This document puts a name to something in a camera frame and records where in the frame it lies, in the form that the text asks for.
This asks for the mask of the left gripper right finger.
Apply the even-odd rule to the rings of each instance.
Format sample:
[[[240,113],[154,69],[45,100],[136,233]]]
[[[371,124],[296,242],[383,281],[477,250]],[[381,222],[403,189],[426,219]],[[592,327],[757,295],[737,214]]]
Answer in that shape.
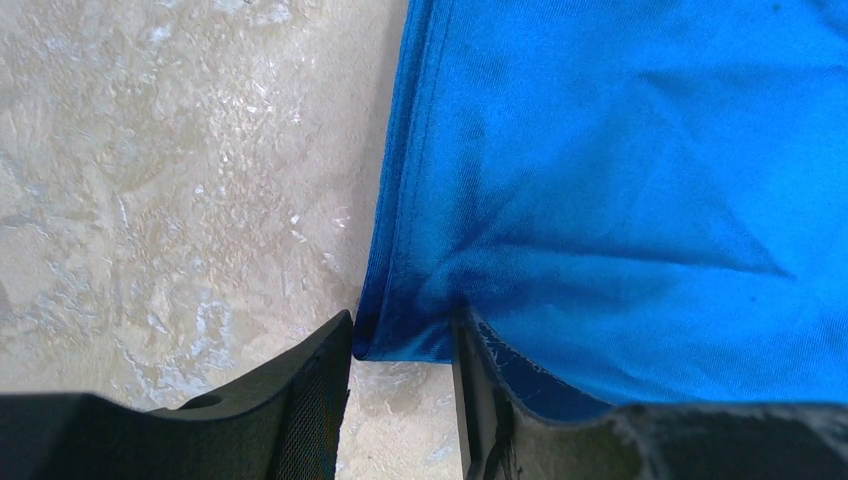
[[[467,479],[843,479],[835,404],[612,406],[563,382],[473,310],[452,315]]]

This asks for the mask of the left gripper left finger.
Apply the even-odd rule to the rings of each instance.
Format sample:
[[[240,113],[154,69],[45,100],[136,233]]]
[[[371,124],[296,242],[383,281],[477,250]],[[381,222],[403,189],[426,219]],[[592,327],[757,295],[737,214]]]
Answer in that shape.
[[[90,393],[1,399],[5,479],[331,479],[349,397],[353,324],[305,340],[176,409]]]

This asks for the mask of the blue cloth napkin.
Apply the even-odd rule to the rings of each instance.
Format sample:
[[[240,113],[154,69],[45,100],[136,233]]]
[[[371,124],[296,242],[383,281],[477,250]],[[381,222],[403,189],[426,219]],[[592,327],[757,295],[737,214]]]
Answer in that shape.
[[[476,309],[611,404],[847,398],[843,1],[413,1],[353,351]]]

